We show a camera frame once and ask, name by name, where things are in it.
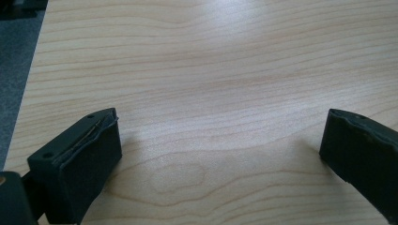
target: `gray carpet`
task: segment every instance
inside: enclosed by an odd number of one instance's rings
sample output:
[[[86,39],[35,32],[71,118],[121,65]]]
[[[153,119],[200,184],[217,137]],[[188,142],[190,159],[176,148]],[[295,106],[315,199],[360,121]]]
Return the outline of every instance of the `gray carpet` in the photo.
[[[33,19],[0,21],[0,171],[3,170],[38,42],[44,11]]]

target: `light wood tabletop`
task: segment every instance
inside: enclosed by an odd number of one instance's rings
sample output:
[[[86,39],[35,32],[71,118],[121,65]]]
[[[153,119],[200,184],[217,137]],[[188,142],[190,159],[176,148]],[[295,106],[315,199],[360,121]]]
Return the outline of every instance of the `light wood tabletop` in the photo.
[[[397,11],[51,0],[6,170],[115,107],[123,157],[83,224],[387,224],[318,151],[329,108],[398,129]]]

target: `black rubber pad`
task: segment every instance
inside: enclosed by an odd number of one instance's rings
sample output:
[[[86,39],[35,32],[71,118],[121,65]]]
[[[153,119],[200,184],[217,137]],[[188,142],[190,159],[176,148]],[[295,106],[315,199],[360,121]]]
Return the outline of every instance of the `black rubber pad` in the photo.
[[[29,157],[49,222],[80,223],[121,157],[115,109],[85,116]]]
[[[367,117],[330,110],[319,152],[390,224],[398,224],[398,133]]]

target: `black plastic object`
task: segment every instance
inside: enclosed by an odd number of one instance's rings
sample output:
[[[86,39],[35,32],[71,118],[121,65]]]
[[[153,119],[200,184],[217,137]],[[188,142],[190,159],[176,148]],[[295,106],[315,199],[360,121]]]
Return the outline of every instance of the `black plastic object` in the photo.
[[[398,224],[398,133],[365,116],[329,110],[319,152],[390,224]]]
[[[91,113],[28,158],[25,193],[13,194],[27,197],[33,219],[45,213],[50,223],[80,223],[121,156],[115,109]],[[0,199],[11,192],[0,192]]]
[[[0,172],[1,224],[36,225],[21,177],[15,172]]]

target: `wood grain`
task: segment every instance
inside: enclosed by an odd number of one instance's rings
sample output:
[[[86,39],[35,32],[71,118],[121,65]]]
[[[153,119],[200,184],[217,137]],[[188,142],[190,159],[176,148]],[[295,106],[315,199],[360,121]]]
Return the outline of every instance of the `wood grain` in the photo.
[[[387,224],[318,149],[329,108],[398,128],[397,11],[52,0],[6,168],[116,107],[124,156],[84,224]]]

